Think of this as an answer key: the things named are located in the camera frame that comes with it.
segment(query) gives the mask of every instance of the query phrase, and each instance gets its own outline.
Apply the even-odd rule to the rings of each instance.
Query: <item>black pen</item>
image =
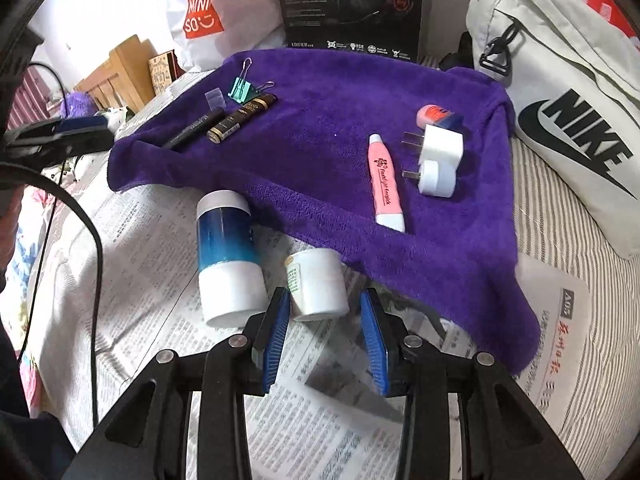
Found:
[[[208,114],[202,116],[196,121],[193,121],[193,123],[183,129],[179,134],[164,143],[162,147],[168,150],[175,150],[199,134],[206,133],[210,127],[218,124],[224,116],[224,108],[214,108]]]

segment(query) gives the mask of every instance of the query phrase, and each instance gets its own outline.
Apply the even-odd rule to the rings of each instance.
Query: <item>binder clip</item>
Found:
[[[246,73],[249,71],[249,67],[251,66],[251,58],[248,57],[244,60],[242,64],[242,72],[238,77],[236,77],[236,81],[231,88],[231,92],[227,94],[238,104],[245,104],[250,101],[254,97],[258,97],[261,92],[266,90],[267,88],[271,88],[275,85],[273,81],[267,81],[263,85],[258,87],[253,86],[246,80]]]

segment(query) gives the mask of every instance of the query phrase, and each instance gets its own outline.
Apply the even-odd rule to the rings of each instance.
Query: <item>towel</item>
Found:
[[[253,61],[247,79],[256,86],[273,81],[279,101],[221,144],[201,136],[181,152],[157,147],[209,110],[205,92],[229,91],[246,57]],[[238,107],[227,103],[229,111]],[[401,141],[417,129],[425,104],[465,118],[465,151],[449,199],[423,196],[401,176],[402,169],[417,171],[417,155]],[[436,308],[515,373],[535,354],[540,327],[514,275],[513,121],[503,87],[473,70],[438,72],[331,50],[244,52],[116,142],[108,182],[113,190],[165,184],[237,191],[258,223],[332,248],[348,266]],[[394,162],[406,234],[375,222],[372,133]]]

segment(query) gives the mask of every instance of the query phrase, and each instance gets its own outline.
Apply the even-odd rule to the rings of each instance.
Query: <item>nike bag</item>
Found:
[[[282,23],[278,0],[166,0],[169,29],[185,70],[211,70],[251,50]]]
[[[475,67],[516,134],[580,197],[614,250],[640,252],[640,54],[580,0],[471,0]]]

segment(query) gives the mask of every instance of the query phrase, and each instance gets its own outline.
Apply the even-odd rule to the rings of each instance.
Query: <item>striped fabric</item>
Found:
[[[24,124],[49,119],[48,94],[49,88],[38,74],[36,67],[30,66],[24,73],[22,84],[15,93],[7,129],[13,130]]]
[[[574,192],[523,142],[513,139],[511,151],[519,250],[584,280],[591,293],[559,436],[586,479],[601,480],[640,428],[640,256],[617,256]]]

